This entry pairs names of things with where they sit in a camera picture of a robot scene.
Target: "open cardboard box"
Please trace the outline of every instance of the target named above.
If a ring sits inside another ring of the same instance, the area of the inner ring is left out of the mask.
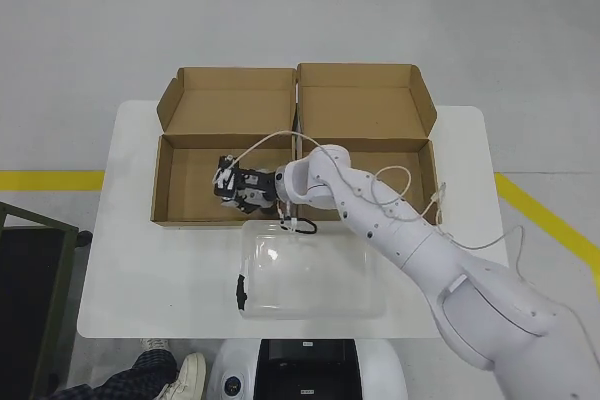
[[[411,171],[406,200],[422,212],[437,190],[433,145],[428,139],[436,110],[415,65],[298,65],[300,129],[320,144],[337,144],[351,154],[351,166],[376,173],[390,165]],[[314,145],[304,140],[298,156]],[[400,193],[404,171],[390,170],[379,179]],[[425,218],[435,224],[434,205]],[[311,220],[338,220],[336,211],[302,206]]]
[[[220,205],[211,180],[221,155],[240,155],[266,135],[291,130],[296,110],[292,68],[180,68],[157,112],[159,139],[151,220],[165,226],[230,225],[277,218]],[[240,161],[272,171],[293,160],[291,136],[265,142]]]

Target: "yellow line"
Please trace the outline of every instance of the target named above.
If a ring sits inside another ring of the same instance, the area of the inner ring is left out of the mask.
[[[0,171],[0,190],[102,189],[104,171]]]
[[[504,175],[496,174],[496,187],[500,197],[589,266],[600,299],[600,249]]]

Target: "table top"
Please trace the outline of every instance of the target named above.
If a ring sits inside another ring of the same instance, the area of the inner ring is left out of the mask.
[[[439,337],[418,287],[383,259],[386,311],[375,319],[253,320],[235,301],[240,228],[164,228],[149,221],[158,137],[155,101],[123,103],[116,117],[80,304],[87,338]],[[467,245],[502,235],[484,119],[474,107],[437,107],[443,228]],[[503,241],[476,251],[508,265]]]

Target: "transparent plastic bin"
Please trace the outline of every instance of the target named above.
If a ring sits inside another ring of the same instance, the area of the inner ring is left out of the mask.
[[[341,222],[317,225],[314,235],[291,233],[271,221],[242,226],[243,317],[382,315],[385,303],[376,278],[381,255]]]

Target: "box flap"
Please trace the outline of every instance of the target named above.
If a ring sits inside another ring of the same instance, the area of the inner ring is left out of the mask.
[[[158,117],[167,135],[289,130],[295,86],[293,68],[180,68]]]
[[[172,162],[173,147],[161,136],[158,141],[158,157],[153,180],[151,221],[164,221],[167,219],[167,201],[169,198]]]
[[[299,116],[319,138],[425,139],[436,111],[408,64],[300,64]]]

